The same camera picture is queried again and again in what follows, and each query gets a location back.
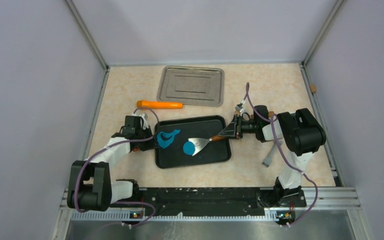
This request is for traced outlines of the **black baking tray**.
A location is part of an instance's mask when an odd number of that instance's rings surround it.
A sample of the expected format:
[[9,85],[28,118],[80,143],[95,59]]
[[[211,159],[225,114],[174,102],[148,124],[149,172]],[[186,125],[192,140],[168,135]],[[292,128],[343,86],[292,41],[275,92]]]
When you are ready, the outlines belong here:
[[155,150],[155,163],[161,169],[170,169],[186,166],[214,164],[228,161],[231,156],[231,147],[227,139],[209,143],[195,156],[183,152],[183,145],[188,138],[208,139],[218,134],[226,127],[225,119],[220,115],[164,120],[156,124],[155,139],[159,132],[170,133],[180,130],[174,142],[166,149],[158,147]]

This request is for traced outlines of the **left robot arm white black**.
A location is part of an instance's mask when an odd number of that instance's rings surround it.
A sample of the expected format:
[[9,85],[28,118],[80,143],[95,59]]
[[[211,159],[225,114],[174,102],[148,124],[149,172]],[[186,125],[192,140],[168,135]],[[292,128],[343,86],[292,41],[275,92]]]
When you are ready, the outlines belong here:
[[133,150],[156,148],[147,115],[132,113],[108,143],[85,160],[72,163],[69,174],[67,206],[80,213],[106,211],[110,204],[122,200],[134,207],[140,202],[140,193],[133,180],[111,180],[111,168]]

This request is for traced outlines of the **blue dough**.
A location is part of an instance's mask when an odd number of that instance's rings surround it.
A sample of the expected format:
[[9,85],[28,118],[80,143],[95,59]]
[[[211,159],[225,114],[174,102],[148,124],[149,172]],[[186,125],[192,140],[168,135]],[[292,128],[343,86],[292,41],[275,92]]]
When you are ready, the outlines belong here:
[[160,148],[166,149],[168,148],[175,140],[176,135],[178,135],[181,131],[179,129],[175,129],[172,132],[164,132],[160,131],[156,135],[156,140]]

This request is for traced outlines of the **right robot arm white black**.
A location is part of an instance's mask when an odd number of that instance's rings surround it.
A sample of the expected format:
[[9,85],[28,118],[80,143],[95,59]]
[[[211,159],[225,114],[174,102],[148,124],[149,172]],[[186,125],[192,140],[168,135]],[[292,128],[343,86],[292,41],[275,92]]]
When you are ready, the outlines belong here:
[[253,109],[252,118],[245,120],[235,115],[213,140],[241,139],[244,134],[254,134],[262,142],[271,142],[280,150],[280,140],[287,147],[285,157],[286,167],[276,178],[269,197],[279,206],[287,206],[293,198],[299,198],[302,187],[302,177],[312,156],[326,142],[326,133],[308,108],[296,112],[282,112],[269,115],[265,105],[257,105]]

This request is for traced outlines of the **wooden rolling pin roller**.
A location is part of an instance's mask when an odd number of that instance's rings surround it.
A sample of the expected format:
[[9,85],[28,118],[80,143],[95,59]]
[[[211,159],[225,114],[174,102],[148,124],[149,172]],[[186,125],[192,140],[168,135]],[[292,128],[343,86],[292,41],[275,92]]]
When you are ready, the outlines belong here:
[[254,112],[253,114],[250,115],[251,119],[257,119],[260,118],[266,122],[269,122],[271,120],[271,117],[275,115],[274,111],[269,111],[267,114],[261,114],[259,112]]

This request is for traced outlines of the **round blue dough wrapper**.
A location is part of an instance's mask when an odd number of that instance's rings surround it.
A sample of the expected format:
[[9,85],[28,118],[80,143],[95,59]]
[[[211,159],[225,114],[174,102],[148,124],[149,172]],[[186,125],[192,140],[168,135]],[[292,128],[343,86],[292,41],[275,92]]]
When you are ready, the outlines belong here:
[[187,141],[183,145],[183,152],[188,156],[194,156],[196,151],[195,144],[191,141]]

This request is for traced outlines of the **metal scraper wooden handle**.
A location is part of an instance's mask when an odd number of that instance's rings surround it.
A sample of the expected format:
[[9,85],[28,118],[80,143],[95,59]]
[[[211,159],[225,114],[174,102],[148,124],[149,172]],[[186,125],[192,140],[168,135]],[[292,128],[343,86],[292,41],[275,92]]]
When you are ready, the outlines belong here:
[[210,138],[194,137],[194,138],[188,138],[187,140],[194,145],[194,152],[193,152],[192,156],[195,156],[199,152],[201,152],[209,143],[218,142],[218,141],[226,140],[226,139],[227,139],[226,136],[214,135]]

